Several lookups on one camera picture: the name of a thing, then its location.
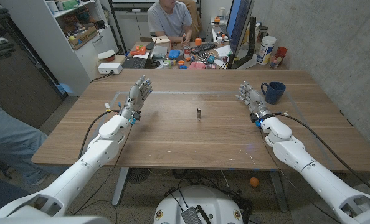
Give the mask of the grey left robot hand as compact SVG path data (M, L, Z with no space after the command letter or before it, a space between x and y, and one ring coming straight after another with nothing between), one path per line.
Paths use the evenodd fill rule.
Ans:
M147 97L153 92L151 80L142 75L130 88L124 106L121 109L120 116L130 120L132 118L139 119L140 109Z

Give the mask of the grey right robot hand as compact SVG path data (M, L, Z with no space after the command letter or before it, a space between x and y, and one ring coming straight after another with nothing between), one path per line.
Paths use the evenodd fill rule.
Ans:
M272 117L263 97L247 81L240 84L239 93L235 97L248 106L251 122L256 126L260 127L264 120Z

